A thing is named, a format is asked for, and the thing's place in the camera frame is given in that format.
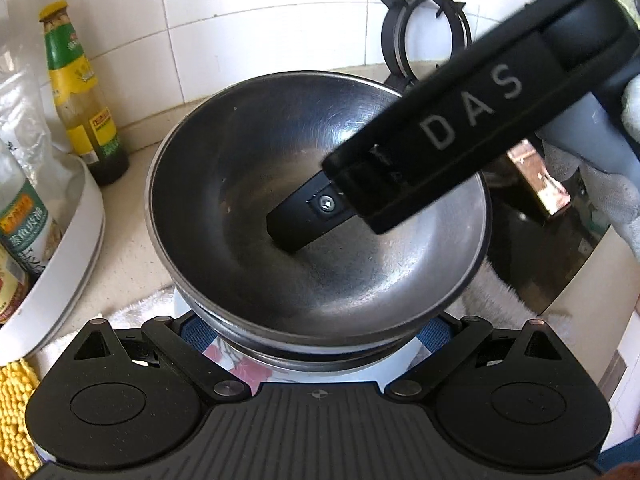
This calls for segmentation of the gloved right hand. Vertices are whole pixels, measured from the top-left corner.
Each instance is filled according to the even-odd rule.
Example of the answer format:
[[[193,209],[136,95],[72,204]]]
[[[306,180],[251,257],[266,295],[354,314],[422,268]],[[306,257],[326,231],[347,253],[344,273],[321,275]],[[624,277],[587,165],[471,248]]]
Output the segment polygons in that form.
[[[616,76],[537,132],[552,177],[580,174],[593,205],[639,253],[639,78]]]

